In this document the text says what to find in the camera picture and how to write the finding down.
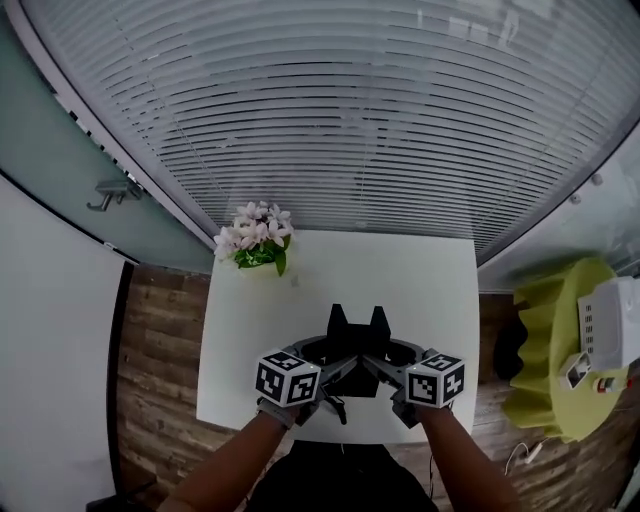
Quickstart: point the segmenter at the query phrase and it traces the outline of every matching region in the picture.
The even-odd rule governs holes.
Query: wooden floor
[[[141,474],[158,482],[141,501],[155,508],[196,464],[233,434],[196,420],[198,362],[209,277],[137,267],[129,292],[118,364],[118,441],[125,486]],[[501,410],[508,385],[492,370],[496,334],[515,315],[511,297],[480,298],[480,376],[473,437],[501,468],[519,442],[543,438],[513,427]],[[549,440],[510,478],[526,509],[606,510],[632,470],[630,449],[640,426],[640,386],[625,391],[607,422],[580,443]],[[284,444],[278,451],[288,450]],[[390,446],[392,455],[429,488],[428,445]],[[434,501],[450,510],[437,475]]]

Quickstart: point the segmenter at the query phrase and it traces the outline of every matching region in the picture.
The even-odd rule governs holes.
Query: white venetian blind
[[[472,238],[563,200],[640,115],[627,0],[24,0],[114,136],[216,223]]]

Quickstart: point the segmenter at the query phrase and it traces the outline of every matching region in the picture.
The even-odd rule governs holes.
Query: artificial flower arrangement
[[[260,201],[238,207],[233,227],[224,227],[213,239],[220,260],[233,258],[239,268],[253,268],[275,263],[278,275],[287,267],[286,250],[291,243],[291,214]]]

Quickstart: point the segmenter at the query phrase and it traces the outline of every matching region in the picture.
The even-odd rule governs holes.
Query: glove
[[[264,412],[277,419],[287,430],[290,430],[291,427],[293,427],[293,424],[296,423],[295,410],[280,407],[266,398],[260,398],[258,400],[258,412]]]

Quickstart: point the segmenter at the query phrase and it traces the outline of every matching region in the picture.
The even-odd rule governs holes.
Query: white wall
[[[107,354],[123,261],[0,177],[0,502],[84,511],[113,493]]]
[[[481,291],[511,291],[538,273],[601,255],[621,275],[640,270],[640,125],[600,167],[601,183],[577,190],[519,240],[478,269]]]

